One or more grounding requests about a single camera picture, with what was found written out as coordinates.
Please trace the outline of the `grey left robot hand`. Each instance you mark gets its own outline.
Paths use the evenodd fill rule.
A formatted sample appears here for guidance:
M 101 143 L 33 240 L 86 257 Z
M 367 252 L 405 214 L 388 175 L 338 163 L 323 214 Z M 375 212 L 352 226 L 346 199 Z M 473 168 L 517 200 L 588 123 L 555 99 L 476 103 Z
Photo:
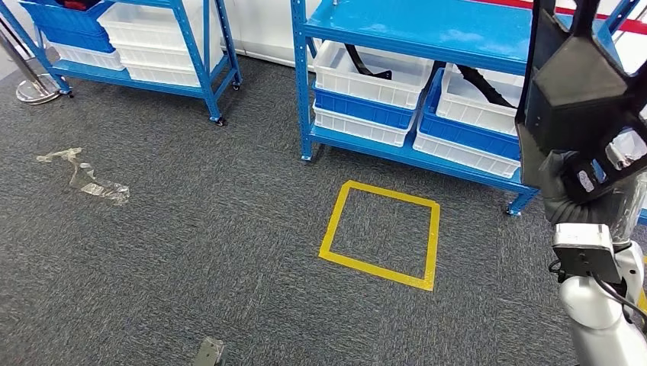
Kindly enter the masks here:
M 205 337 L 194 358 L 193 366 L 224 366 L 226 363 L 225 344 L 220 339 Z

